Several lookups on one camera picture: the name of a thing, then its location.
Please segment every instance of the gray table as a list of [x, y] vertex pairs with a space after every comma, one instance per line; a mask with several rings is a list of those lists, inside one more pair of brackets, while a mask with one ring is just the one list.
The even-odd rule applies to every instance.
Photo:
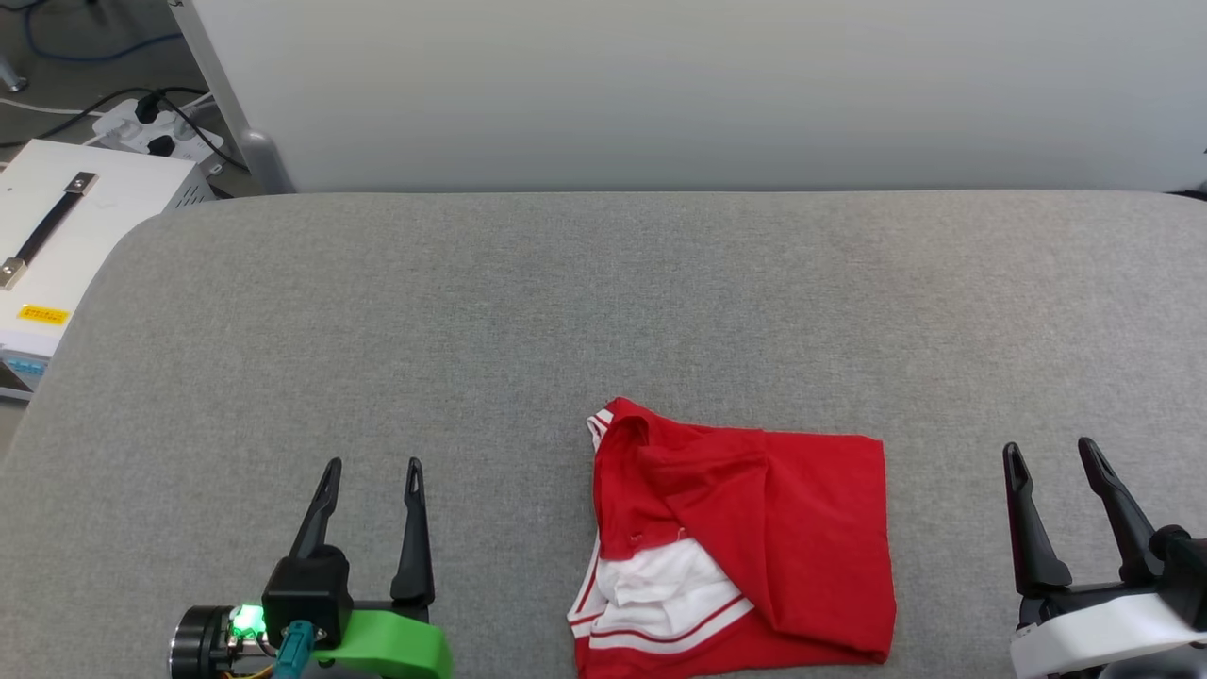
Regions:
[[180, 614], [258, 596], [322, 464], [356, 597], [427, 478], [459, 677], [570, 677], [584, 418], [885, 441], [885, 667], [1007, 677], [1001, 479], [1060, 555], [1118, 566], [1097, 439], [1156, 525], [1207, 532], [1207, 205], [1145, 193], [290, 195], [154, 218], [113, 252], [0, 472], [0, 667], [156, 677]]

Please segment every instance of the black cable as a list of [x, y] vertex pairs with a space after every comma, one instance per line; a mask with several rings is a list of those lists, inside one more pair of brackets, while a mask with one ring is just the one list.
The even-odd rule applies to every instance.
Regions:
[[204, 141], [205, 145], [210, 147], [210, 151], [214, 151], [214, 154], [216, 154], [217, 157], [222, 158], [223, 160], [231, 163], [232, 165], [241, 169], [245, 172], [249, 172], [249, 174], [251, 172], [251, 170], [247, 169], [247, 165], [240, 163], [239, 160], [237, 160], [237, 159], [232, 158], [231, 156], [227, 156], [226, 153], [223, 153], [222, 151], [220, 151], [218, 147], [215, 146], [212, 141], [210, 141], [210, 137], [205, 136], [205, 133], [202, 131], [202, 128], [197, 127], [197, 123], [193, 122], [193, 118], [186, 116], [185, 111], [180, 110], [180, 106], [173, 104], [167, 98], [163, 99], [163, 103], [168, 104], [169, 109], [171, 109], [173, 111], [176, 111], [176, 115], [180, 116], [180, 118], [182, 121], [187, 122], [188, 127], [193, 128], [193, 131], [197, 133], [197, 136], [202, 137], [202, 141]]
[[[64, 129], [74, 125], [75, 123], [84, 119], [86, 117], [88, 117], [88, 113], [91, 113], [92, 111], [95, 111], [97, 109], [104, 106], [109, 101], [111, 101], [111, 100], [121, 96], [122, 94], [129, 94], [130, 92], [145, 92], [145, 93], [159, 95], [159, 100], [163, 101], [164, 104], [167, 104], [168, 107], [170, 107], [173, 111], [176, 111], [176, 115], [180, 116], [186, 123], [188, 123], [188, 127], [193, 128], [193, 131], [196, 131], [197, 135], [202, 137], [202, 141], [204, 141], [205, 145], [209, 146], [210, 150], [214, 151], [220, 158], [222, 158], [223, 160], [231, 163], [232, 165], [241, 169], [243, 171], [249, 171], [249, 172], [251, 171], [251, 170], [247, 169], [247, 165], [240, 163], [239, 160], [237, 160], [237, 159], [232, 158], [231, 156], [227, 156], [226, 153], [223, 153], [222, 151], [220, 151], [218, 147], [215, 146], [214, 142], [210, 141], [210, 139], [208, 136], [205, 136], [205, 133], [202, 131], [202, 128], [197, 127], [197, 123], [193, 122], [193, 119], [191, 117], [186, 116], [185, 111], [180, 110], [180, 106], [177, 106], [176, 104], [174, 104], [170, 100], [168, 100], [167, 96], [163, 96], [163, 94], [167, 93], [167, 92], [186, 92], [186, 93], [189, 93], [189, 94], [205, 94], [204, 89], [197, 89], [194, 87], [161, 87], [159, 89], [151, 89], [150, 87], [127, 87], [126, 89], [118, 89], [117, 92], [113, 92], [112, 94], [105, 95], [104, 98], [101, 98], [95, 104], [93, 104], [93, 105], [88, 106], [87, 109], [80, 111], [78, 113], [71, 116], [70, 118], [66, 119], [66, 122], [63, 122], [63, 123], [60, 123], [58, 125], [54, 125], [53, 128], [51, 128], [51, 129], [48, 129], [48, 130], [39, 134], [34, 139], [46, 139], [47, 136], [53, 136], [53, 135], [63, 131]], [[30, 141], [29, 139], [23, 139], [21, 141], [4, 141], [4, 142], [0, 142], [0, 148], [14, 148], [17, 146], [24, 146], [29, 141]]]
[[[104, 106], [105, 104], [112, 101], [113, 99], [117, 99], [122, 94], [129, 94], [130, 92], [154, 92], [154, 89], [151, 89], [148, 87], [127, 87], [126, 89], [118, 89], [117, 92], [113, 92], [112, 94], [107, 94], [100, 101], [97, 101], [95, 104], [93, 104], [93, 105], [88, 106], [87, 109], [80, 111], [78, 113], [71, 116], [70, 118], [66, 119], [66, 122], [52, 127], [51, 129], [48, 129], [48, 130], [39, 134], [34, 139], [46, 139], [47, 136], [53, 136], [53, 135], [63, 131], [64, 129], [74, 125], [75, 123], [84, 119], [86, 117], [88, 117], [88, 113], [95, 111], [97, 109]], [[17, 146], [24, 146], [29, 141], [30, 141], [29, 139], [22, 139], [21, 141], [2, 141], [2, 142], [0, 142], [0, 148], [16, 148]]]
[[267, 634], [258, 634], [256, 637], [256, 645], [260, 646], [261, 652], [263, 652], [268, 657], [276, 657], [276, 651], [274, 651], [273, 648], [268, 645], [268, 640], [266, 639], [266, 637]]

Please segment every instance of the green bracket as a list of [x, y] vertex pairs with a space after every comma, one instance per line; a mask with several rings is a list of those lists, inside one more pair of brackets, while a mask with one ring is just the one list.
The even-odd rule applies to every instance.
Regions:
[[315, 650], [333, 661], [385, 679], [449, 679], [453, 652], [439, 627], [389, 610], [354, 610], [338, 649]]

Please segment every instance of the white panel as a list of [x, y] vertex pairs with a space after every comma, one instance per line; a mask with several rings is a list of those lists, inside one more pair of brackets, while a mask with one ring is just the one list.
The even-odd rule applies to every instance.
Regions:
[[299, 191], [1207, 180], [1202, 0], [193, 0]]
[[97, 182], [46, 240], [12, 289], [0, 291], [0, 344], [5, 350], [49, 357], [64, 324], [18, 314], [25, 304], [72, 312], [100, 264], [139, 222], [164, 211], [196, 163], [76, 144], [34, 140], [0, 172], [0, 258], [17, 253], [76, 172]]

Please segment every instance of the fabric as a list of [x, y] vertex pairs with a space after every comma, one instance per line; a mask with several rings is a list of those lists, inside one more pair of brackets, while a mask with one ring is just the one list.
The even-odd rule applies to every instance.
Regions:
[[625, 394], [885, 441], [888, 662], [742, 679], [1004, 679], [1002, 446], [1078, 581], [1119, 566], [1078, 437], [1154, 525], [1207, 534], [1203, 336], [1207, 204], [1172, 195], [202, 204], [117, 246], [0, 467], [0, 674], [162, 677], [188, 605], [260, 595], [338, 455], [355, 597], [389, 592], [418, 456], [457, 679], [572, 678], [582, 418]]
[[588, 427], [600, 537], [568, 615], [579, 677], [888, 657], [879, 441], [684, 426], [628, 399]]

